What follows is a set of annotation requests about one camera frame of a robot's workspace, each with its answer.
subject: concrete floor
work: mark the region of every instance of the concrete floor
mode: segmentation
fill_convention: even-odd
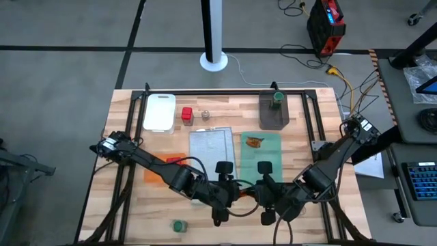
[[[339,2],[348,24],[341,49],[402,49],[436,21],[437,10],[416,27],[405,23],[426,0]],[[138,4],[139,0],[0,0],[0,45],[126,46]],[[278,48],[286,43],[311,47],[306,18],[284,16],[275,0],[223,0],[223,14],[225,47]],[[135,46],[202,47],[199,2],[148,0]],[[437,42],[429,45],[436,47]],[[11,152],[33,154],[39,162],[57,167],[53,177],[31,185],[13,245],[72,242],[95,159],[88,146],[99,139],[123,55],[0,51],[0,136]],[[145,82],[153,88],[253,87],[244,84],[233,57],[224,71],[210,74],[200,68],[199,55],[133,53],[123,88],[142,88]],[[314,80],[326,82],[339,94],[344,88],[340,80],[326,76],[324,69],[310,70],[280,55],[232,55],[240,60],[249,83]],[[368,55],[334,55],[330,63],[338,66],[354,87],[374,69]],[[323,85],[287,85],[303,86]],[[371,93],[380,97],[363,115],[385,131],[392,121],[379,85]],[[344,98],[342,103],[348,105],[348,101]],[[404,224],[390,220],[389,215],[397,210],[392,191],[361,192],[376,240],[435,244],[436,228],[420,228],[411,220]]]

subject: orange mat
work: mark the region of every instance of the orange mat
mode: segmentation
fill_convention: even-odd
[[[158,157],[159,159],[165,161],[165,162],[173,162],[173,161],[176,161],[178,159],[186,157],[186,155],[184,153],[155,154],[155,156]],[[183,164],[186,165],[186,160],[179,162],[178,164],[179,165],[183,165]],[[162,178],[158,174],[155,174],[154,172],[147,170],[147,169],[144,170],[143,181],[144,181],[144,183],[164,184],[164,181],[162,180]]]

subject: monitor screen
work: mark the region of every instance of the monitor screen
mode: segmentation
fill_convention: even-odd
[[[417,93],[437,95],[437,76],[425,82],[416,89]]]

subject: green cutting board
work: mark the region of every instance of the green cutting board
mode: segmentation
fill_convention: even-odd
[[[253,148],[247,145],[248,137],[256,137],[264,139],[259,148]],[[281,136],[276,133],[251,133],[245,132],[241,134],[241,166],[240,179],[256,183],[257,180],[262,180],[262,175],[258,173],[258,162],[270,161],[272,163],[273,180],[283,182],[282,179],[282,151],[281,151]]]

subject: blue keyboard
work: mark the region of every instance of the blue keyboard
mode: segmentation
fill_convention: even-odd
[[[434,162],[402,163],[414,200],[437,200],[437,166]]]

